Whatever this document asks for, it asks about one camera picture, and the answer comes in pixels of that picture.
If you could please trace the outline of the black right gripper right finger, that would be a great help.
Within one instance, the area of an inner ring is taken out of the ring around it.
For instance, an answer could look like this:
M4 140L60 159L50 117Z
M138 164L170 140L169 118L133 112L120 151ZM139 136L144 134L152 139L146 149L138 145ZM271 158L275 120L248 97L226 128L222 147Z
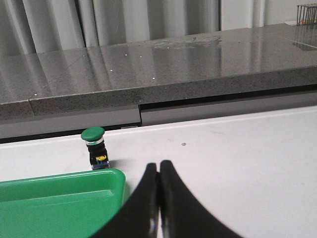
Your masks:
M164 238L239 238L191 193L173 163L160 163L160 213Z

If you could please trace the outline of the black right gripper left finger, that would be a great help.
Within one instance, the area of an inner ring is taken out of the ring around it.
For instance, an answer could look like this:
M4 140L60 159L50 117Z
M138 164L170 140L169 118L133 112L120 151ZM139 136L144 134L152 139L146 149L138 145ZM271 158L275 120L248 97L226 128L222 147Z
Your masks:
M147 164L140 182L128 200L91 237L156 238L159 222L158 180L156 164Z

